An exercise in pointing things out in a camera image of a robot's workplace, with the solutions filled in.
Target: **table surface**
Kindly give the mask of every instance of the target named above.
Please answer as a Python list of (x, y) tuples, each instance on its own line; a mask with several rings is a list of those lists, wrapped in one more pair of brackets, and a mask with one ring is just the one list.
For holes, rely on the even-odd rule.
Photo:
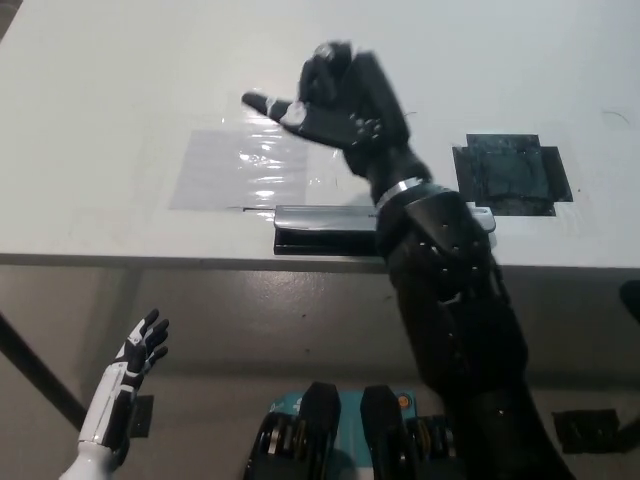
[[(378, 56), (412, 145), (457, 188), (469, 133), (557, 146), (574, 194), (556, 217), (499, 217), (506, 265), (640, 268), (640, 6), (633, 0), (29, 0), (0, 44), (0, 260), (331, 269), (274, 257), (239, 208), (171, 209), (193, 130), (241, 118), (242, 92), (292, 97), (327, 39)], [(367, 186), (311, 147), (310, 204)]]

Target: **gray floor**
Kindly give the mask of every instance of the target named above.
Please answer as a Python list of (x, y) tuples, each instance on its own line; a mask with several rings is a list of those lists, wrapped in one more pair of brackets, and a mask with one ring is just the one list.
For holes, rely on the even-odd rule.
[[(437, 399), (416, 387), (414, 375), (382, 367), (393, 363), (393, 358), (404, 358), (407, 346), (401, 335), (393, 337), (379, 326), (383, 329), (380, 336), (392, 345), (387, 349), (380, 338), (354, 320), (373, 315), (363, 309), (374, 308), (379, 318), (373, 320), (381, 322), (389, 315), (394, 327), (389, 332), (395, 331), (392, 304), (384, 307), (388, 311), (382, 304), (363, 306), (370, 303), (366, 301), (370, 292), (386, 298), (387, 287), (374, 285), (381, 281), (367, 276), (268, 272), (145, 274), (2, 267), (0, 308), (69, 388), (88, 402), (122, 335), (149, 303), (158, 302), (173, 321), (172, 351), (145, 382), (143, 393), (156, 395), (151, 437), (134, 440), (130, 457), (116, 478), (172, 479), (188, 471), (190, 478), (233, 479), (239, 477), (272, 399), (304, 388), (315, 378), (335, 381), (344, 388), (372, 381), (414, 387), (422, 413), (439, 410)], [(296, 289), (313, 293), (298, 293), (290, 302), (278, 299), (277, 292), (292, 295)], [(326, 321), (316, 322), (316, 317), (325, 316)], [(296, 322), (302, 324), (301, 330), (296, 330)], [(303, 337), (309, 330), (313, 334)], [(282, 343), (274, 340), (276, 335), (284, 336)], [(359, 343), (378, 349), (379, 368), (374, 365), (376, 368), (367, 370), (365, 364), (371, 364), (373, 357), (349, 343), (358, 335)], [(249, 339), (250, 351), (243, 339)], [(615, 351), (605, 354), (615, 355)], [(289, 368), (284, 373), (255, 368), (265, 356), (282, 360)], [(239, 362), (245, 357), (254, 361)], [(341, 370), (341, 362), (350, 358), (361, 365)], [(0, 382), (0, 478), (57, 478), (74, 457), (76, 432), (3, 358)], [(623, 422), (640, 413), (640, 391), (631, 387), (603, 390), (559, 385), (537, 388), (534, 396), (554, 439), (552, 411), (614, 407)], [(640, 450), (624, 456), (570, 457), (567, 462), (578, 478), (638, 478)]]

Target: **black pole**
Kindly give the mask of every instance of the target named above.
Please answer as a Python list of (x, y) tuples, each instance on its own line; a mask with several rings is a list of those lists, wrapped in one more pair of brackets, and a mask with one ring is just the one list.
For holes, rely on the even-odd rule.
[(0, 313), (0, 352), (80, 431), (87, 411)]

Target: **robotic hand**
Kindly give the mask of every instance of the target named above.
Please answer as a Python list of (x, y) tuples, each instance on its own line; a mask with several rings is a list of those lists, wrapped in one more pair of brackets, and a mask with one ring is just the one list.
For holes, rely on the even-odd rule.
[(108, 480), (129, 450), (135, 400), (151, 367), (168, 349), (169, 320), (152, 310), (129, 334), (105, 369), (78, 438), (78, 457), (61, 480)]
[(376, 57), (323, 44), (298, 100), (242, 101), (294, 135), (343, 151), (366, 178), (418, 371), (443, 399), (469, 478), (573, 478), (524, 381), (528, 351), (487, 234), (456, 191), (431, 183)]

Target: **silver band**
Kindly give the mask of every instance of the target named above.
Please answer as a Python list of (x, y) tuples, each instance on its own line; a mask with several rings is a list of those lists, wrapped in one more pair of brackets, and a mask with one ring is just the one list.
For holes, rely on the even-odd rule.
[(380, 197), (380, 200), (378, 200), (378, 203), (376, 203), (376, 209), (380, 210), (389, 200), (391, 200), (399, 193), (402, 193), (405, 190), (409, 190), (410, 188), (417, 187), (422, 183), (424, 183), (424, 180), (417, 177), (407, 178), (406, 180), (402, 180), (401, 182), (396, 183), (393, 187), (384, 192), (384, 194)]

